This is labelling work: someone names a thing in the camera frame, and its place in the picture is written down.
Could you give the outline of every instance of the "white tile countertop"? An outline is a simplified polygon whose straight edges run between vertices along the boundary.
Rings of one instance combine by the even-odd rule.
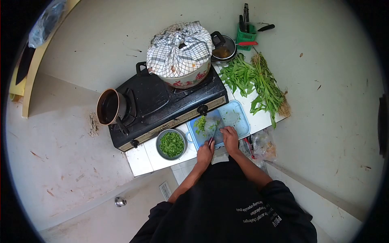
[[[252,56],[252,52],[242,51],[245,55],[245,60],[249,62]],[[215,70],[219,73],[220,69],[223,67],[222,65],[213,64]],[[237,100],[241,103],[243,110],[246,114],[247,120],[250,124],[250,134],[254,134],[268,126],[271,126],[270,114],[265,113],[263,110],[257,112],[255,116],[250,114],[251,102],[257,97],[257,92],[249,94],[247,98],[242,97],[240,95],[239,90],[235,91],[235,94],[232,94],[231,89],[228,85],[225,85],[228,93],[228,99]],[[284,117],[280,117],[278,114],[275,116],[275,121],[279,122]],[[186,124],[179,125],[175,129],[180,130],[183,134],[188,131]],[[197,156],[197,151],[193,143],[188,143],[188,147],[186,148],[185,153],[181,156],[181,158],[169,161],[162,158],[157,151],[156,148],[156,137],[150,139],[149,141],[140,144],[138,148],[130,149],[126,152],[126,156],[128,159],[128,163],[130,164],[132,173],[134,176],[150,173],[156,170],[163,169],[165,167],[173,166],[175,164],[179,164],[181,162],[193,159]]]

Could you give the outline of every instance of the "black shirt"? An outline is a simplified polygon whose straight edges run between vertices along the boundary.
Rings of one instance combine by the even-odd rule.
[[[275,180],[258,191],[229,158],[211,165],[174,204],[152,208],[130,243],[317,242],[315,227],[284,183]]]

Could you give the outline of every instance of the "cutting board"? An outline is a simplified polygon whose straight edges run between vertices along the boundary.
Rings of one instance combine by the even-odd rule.
[[[236,101],[232,100],[229,103],[212,110],[207,113],[206,117],[221,117],[221,123],[219,124],[217,131],[215,133],[215,149],[220,148],[224,146],[223,143],[223,135],[219,131],[219,128],[225,127],[225,126],[232,126],[235,128],[235,130],[238,133],[238,138],[243,139],[250,135],[250,124],[247,121],[247,117],[245,113],[243,112],[242,105]],[[207,139],[207,135],[204,136],[204,133],[196,133],[197,127],[194,127],[194,124],[196,120],[200,119],[200,117],[197,117],[193,120],[190,120],[186,123],[186,126],[188,127],[188,132],[186,133],[186,138],[188,143],[194,143],[196,150],[200,148]]]

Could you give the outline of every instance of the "floor tile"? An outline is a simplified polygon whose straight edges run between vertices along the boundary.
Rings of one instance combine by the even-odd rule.
[[[186,176],[184,176],[182,170],[181,170],[181,169],[174,170],[174,171],[173,171],[173,174],[174,174],[175,180],[177,181],[177,184],[178,184],[178,185],[181,185],[181,183],[182,183],[182,182],[184,181],[184,179],[186,178]]]
[[[181,170],[182,170],[182,172],[183,172],[183,174],[184,174],[184,176],[185,176],[185,178],[189,175],[189,173],[193,170],[193,167],[194,167],[195,165],[193,164],[193,165],[190,165],[190,166],[187,166],[187,167],[184,167],[184,168],[182,168]]]
[[[219,156],[213,157],[211,163],[216,164],[216,163],[224,162],[224,161],[228,161],[228,153],[224,153],[224,154],[221,154]]]
[[[197,163],[197,158],[193,158],[193,159],[190,159],[190,160],[187,160],[187,161],[184,161],[182,163],[179,163],[181,169],[182,168],[185,168],[185,167],[188,167],[188,166],[191,166],[191,165],[194,165]]]
[[[181,169],[180,164],[175,164],[170,167],[172,170],[179,170]]]

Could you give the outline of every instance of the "gas stove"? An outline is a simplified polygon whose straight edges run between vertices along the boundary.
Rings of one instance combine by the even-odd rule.
[[[140,73],[116,89],[126,98],[122,123],[128,136],[117,124],[108,125],[115,148],[123,152],[228,103],[227,90],[212,66],[204,81],[189,89],[175,89],[147,69]]]

